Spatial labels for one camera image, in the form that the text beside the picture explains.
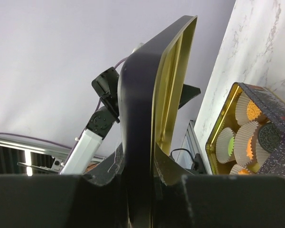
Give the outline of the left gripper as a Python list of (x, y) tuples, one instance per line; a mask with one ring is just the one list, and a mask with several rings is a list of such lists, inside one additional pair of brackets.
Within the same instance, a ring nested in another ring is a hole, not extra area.
[(118, 79), (119, 74), (116, 69), (110, 67), (97, 76), (91, 83), (93, 89), (98, 94), (100, 101), (117, 123), (120, 122), (117, 96)]

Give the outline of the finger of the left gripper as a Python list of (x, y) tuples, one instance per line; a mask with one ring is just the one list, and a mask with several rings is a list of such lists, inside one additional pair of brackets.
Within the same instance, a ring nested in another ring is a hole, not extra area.
[(178, 109), (181, 109), (187, 102), (201, 94), (200, 88), (184, 84), (182, 87), (181, 97)]

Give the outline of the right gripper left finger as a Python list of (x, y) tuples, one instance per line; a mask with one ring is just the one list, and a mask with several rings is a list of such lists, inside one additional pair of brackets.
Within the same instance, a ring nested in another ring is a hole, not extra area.
[(118, 146), (84, 175), (0, 175), (0, 228), (125, 228), (123, 167)]

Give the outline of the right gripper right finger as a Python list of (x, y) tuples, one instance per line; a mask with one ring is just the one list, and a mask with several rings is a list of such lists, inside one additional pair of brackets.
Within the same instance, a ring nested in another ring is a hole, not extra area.
[(155, 228), (285, 228), (285, 179), (194, 175), (154, 149)]

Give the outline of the gold tin lid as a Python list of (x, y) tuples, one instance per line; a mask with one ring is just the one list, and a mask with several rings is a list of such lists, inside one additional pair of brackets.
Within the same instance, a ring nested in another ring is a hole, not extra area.
[(118, 105), (125, 159), (129, 219), (134, 228), (154, 224), (154, 170), (168, 157), (197, 17), (182, 16), (124, 63)]

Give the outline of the square gold cookie tin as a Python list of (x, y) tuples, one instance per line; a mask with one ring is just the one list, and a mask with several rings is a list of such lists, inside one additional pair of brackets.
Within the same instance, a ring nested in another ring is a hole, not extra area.
[(206, 142), (211, 172), (285, 178), (285, 102), (269, 89), (235, 82)]

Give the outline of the orange swirl cookie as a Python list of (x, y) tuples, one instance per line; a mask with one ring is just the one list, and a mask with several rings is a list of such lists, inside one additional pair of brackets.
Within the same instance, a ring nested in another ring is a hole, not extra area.
[(249, 161), (252, 161), (254, 158), (251, 142), (252, 142), (252, 137), (248, 139), (247, 148), (246, 148), (246, 156), (249, 158)]

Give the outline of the black sandwich cookie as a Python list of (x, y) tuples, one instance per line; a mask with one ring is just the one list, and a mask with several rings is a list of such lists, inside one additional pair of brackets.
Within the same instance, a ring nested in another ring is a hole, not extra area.
[(259, 128), (257, 138), (260, 146), (268, 153), (273, 153), (281, 142), (280, 131), (272, 122)]

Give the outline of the green sandwich cookie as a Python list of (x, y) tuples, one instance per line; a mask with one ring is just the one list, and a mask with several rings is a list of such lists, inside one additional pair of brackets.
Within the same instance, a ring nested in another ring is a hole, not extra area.
[(232, 136), (228, 142), (228, 155), (229, 155), (229, 157), (231, 157), (233, 155), (234, 142), (235, 142), (235, 137)]

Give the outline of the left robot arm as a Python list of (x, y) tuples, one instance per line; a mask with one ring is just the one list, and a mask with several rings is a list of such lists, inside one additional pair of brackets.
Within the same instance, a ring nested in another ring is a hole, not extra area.
[(120, 122), (117, 99), (118, 78), (119, 74), (114, 67), (111, 67), (92, 81), (92, 87), (100, 97), (99, 103), (103, 103), (104, 106), (98, 107), (92, 114), (66, 158), (60, 175), (83, 174), (112, 125)]

